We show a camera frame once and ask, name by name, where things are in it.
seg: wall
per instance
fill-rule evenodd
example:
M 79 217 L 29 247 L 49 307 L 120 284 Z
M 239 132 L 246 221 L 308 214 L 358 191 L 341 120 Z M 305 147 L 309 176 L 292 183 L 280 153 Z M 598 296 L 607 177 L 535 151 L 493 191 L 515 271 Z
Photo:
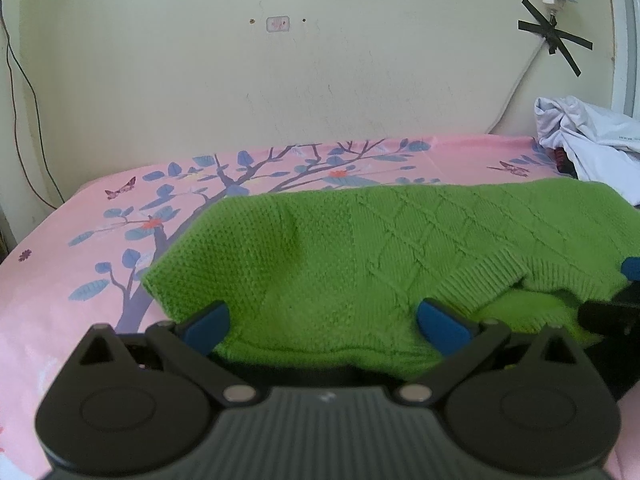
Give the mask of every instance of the wall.
M 19 0 L 20 54 L 68 196 L 172 156 L 484 133 L 538 46 L 517 30 L 532 19 L 520 2 Z M 278 15 L 291 30 L 268 34 Z M 538 95 L 610 104 L 610 1 L 580 0 L 559 22 L 595 44 L 569 47 L 582 76 L 543 52 L 495 132 L 533 134 Z
M 15 52 L 20 52 L 18 33 L 19 0 L 2 0 L 4 16 L 12 35 Z M 49 213 L 31 193 L 24 179 L 14 145 L 14 111 L 11 101 L 9 72 L 5 63 L 6 39 L 0 32 L 0 230 L 9 248 L 29 234 Z M 28 115 L 30 110 L 25 101 L 21 75 L 14 65 L 16 105 L 18 112 L 18 143 L 30 179 L 46 200 L 47 194 L 38 158 L 30 135 Z

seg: black tape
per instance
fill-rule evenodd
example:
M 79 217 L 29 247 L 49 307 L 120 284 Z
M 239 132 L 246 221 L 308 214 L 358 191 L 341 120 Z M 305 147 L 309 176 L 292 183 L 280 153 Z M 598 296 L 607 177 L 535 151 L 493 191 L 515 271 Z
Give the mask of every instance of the black tape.
M 571 56 L 571 53 L 564 45 L 562 40 L 571 41 L 572 43 L 583 46 L 584 48 L 588 48 L 589 50 L 593 50 L 593 43 L 591 43 L 591 41 L 585 40 L 584 38 L 569 34 L 564 30 L 556 29 L 556 17 L 552 16 L 552 21 L 549 22 L 529 0 L 523 0 L 522 4 L 538 21 L 538 24 L 518 21 L 518 29 L 526 30 L 527 32 L 532 32 L 533 34 L 539 34 L 540 36 L 545 38 L 545 41 L 549 46 L 549 54 L 555 54 L 556 50 L 559 50 L 567 60 L 571 68 L 574 70 L 575 75 L 580 77 L 580 69 L 578 68 L 577 63 L 574 61 L 574 58 Z

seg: metal screw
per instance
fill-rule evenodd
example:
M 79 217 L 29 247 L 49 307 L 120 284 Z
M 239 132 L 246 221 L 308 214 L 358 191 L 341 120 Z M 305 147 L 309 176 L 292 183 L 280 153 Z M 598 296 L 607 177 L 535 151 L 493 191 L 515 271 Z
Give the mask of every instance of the metal screw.
M 400 388 L 399 393 L 407 402 L 424 402 L 433 395 L 432 389 L 424 384 L 406 384 Z
M 229 402 L 248 402 L 257 395 L 257 392 L 248 384 L 234 384 L 228 386 L 222 392 L 222 396 Z

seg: white cable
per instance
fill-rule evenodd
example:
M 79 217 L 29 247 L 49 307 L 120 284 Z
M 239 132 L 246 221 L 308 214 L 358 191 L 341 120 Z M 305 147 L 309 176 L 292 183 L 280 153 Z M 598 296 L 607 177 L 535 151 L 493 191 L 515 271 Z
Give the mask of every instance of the white cable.
M 495 129 L 495 127 L 500 123 L 500 121 L 504 117 L 504 114 L 507 111 L 507 108 L 511 104 L 511 100 L 513 99 L 513 96 L 516 93 L 516 90 L 520 87 L 520 85 L 522 83 L 522 80 L 524 79 L 524 76 L 527 75 L 527 72 L 531 68 L 531 65 L 533 65 L 534 60 L 536 59 L 536 57 L 538 56 L 538 53 L 540 52 L 540 50 L 542 49 L 542 47 L 544 45 L 545 45 L 545 40 L 544 40 L 544 38 L 541 38 L 540 39 L 540 44 L 533 51 L 533 54 L 531 55 L 531 58 L 529 58 L 529 60 L 527 61 L 524 69 L 522 70 L 522 72 L 520 72 L 520 75 L 516 79 L 513 87 L 511 88 L 509 94 L 507 95 L 507 99 L 505 100 L 504 104 L 502 105 L 500 113 L 498 113 L 498 116 L 496 117 L 496 119 L 493 122 L 493 124 L 491 126 L 489 126 L 487 131 L 485 131 L 485 135 L 491 135 L 492 131 Z

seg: bed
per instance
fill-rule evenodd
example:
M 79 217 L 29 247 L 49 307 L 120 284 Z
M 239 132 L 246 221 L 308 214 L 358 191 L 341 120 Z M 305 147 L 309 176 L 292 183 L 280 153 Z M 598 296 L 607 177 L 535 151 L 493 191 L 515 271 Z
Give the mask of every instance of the bed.
M 93 323 L 130 333 L 164 319 L 140 276 L 225 196 L 560 176 L 529 137 L 428 137 L 201 155 L 85 185 L 0 266 L 0 479 L 48 471 L 33 417 L 68 354 Z M 624 428 L 607 464 L 618 479 L 640 479 L 634 405 L 638 387 L 621 401 Z

